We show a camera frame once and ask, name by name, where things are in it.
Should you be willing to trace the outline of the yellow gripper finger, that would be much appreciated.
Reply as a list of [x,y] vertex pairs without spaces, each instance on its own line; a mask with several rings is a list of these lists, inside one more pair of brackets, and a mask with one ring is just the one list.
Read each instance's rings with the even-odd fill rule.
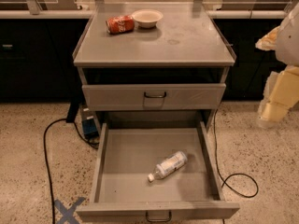
[[275,50],[277,46],[278,30],[279,27],[276,27],[272,29],[268,34],[260,38],[256,42],[255,48],[264,51]]
[[299,102],[299,67],[287,66],[281,72],[272,72],[263,90],[258,108],[257,124],[272,128],[282,121],[289,110]]

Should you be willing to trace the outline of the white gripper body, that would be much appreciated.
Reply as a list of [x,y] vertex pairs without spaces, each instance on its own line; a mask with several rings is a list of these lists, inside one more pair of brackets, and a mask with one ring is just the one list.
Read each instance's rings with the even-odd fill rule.
[[299,66],[299,4],[279,26],[276,57],[287,65]]

